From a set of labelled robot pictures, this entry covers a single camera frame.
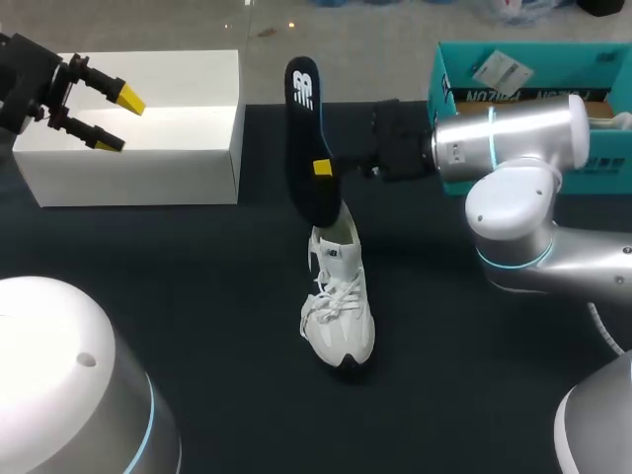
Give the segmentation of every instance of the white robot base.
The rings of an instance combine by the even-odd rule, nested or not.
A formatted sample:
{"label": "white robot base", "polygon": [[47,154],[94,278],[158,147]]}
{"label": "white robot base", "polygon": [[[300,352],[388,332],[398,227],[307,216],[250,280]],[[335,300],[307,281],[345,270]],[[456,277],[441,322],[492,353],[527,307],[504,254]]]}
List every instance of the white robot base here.
{"label": "white robot base", "polygon": [[178,474],[174,418],[103,309],[49,278],[0,281],[0,472]]}

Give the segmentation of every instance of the teal cardboard box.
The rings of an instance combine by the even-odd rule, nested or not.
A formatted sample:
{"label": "teal cardboard box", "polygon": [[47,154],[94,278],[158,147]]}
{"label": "teal cardboard box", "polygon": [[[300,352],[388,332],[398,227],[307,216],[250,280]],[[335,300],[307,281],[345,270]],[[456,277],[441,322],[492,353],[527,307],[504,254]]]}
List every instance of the teal cardboard box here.
{"label": "teal cardboard box", "polygon": [[[614,115],[632,112],[631,47],[629,43],[442,42],[434,57],[430,121],[438,123],[457,114],[461,103],[512,102],[560,94],[579,94],[587,103],[607,103]],[[496,50],[534,71],[511,97],[473,77]],[[590,156],[585,168],[564,175],[562,193],[632,194],[632,130],[592,130]],[[462,195],[471,186],[445,184],[445,189],[451,195]]]}

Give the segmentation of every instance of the white floor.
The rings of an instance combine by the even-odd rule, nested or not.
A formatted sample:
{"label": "white floor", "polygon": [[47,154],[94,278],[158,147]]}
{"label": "white floor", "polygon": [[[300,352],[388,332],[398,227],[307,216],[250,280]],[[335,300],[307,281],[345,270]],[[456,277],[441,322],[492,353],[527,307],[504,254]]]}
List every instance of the white floor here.
{"label": "white floor", "polygon": [[251,104],[283,101],[284,67],[296,55],[318,62],[326,101],[415,100],[426,96],[441,40],[632,40],[632,2],[612,17],[569,7],[516,28],[482,21],[467,8],[475,1],[330,9],[308,0],[2,0],[0,22],[59,52],[239,48]]}

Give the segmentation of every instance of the white sneaker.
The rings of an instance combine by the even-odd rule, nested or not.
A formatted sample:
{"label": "white sneaker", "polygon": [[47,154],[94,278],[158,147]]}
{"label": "white sneaker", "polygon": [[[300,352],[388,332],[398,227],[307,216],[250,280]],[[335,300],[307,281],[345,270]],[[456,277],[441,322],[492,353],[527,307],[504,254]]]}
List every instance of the white sneaker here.
{"label": "white sneaker", "polygon": [[314,227],[308,259],[317,276],[313,294],[301,310],[301,336],[334,367],[365,363],[373,351],[375,323],[366,297],[356,224],[344,203],[332,227]]}

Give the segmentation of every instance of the black insole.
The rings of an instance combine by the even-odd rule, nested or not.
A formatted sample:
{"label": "black insole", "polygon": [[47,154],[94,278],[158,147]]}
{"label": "black insole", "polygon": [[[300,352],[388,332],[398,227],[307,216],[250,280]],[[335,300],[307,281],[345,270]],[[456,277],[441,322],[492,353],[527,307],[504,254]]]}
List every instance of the black insole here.
{"label": "black insole", "polygon": [[342,203],[340,180],[314,175],[313,162],[332,158],[323,136],[318,67],[309,57],[292,59],[285,70],[285,173],[298,212],[316,227],[336,222]]}

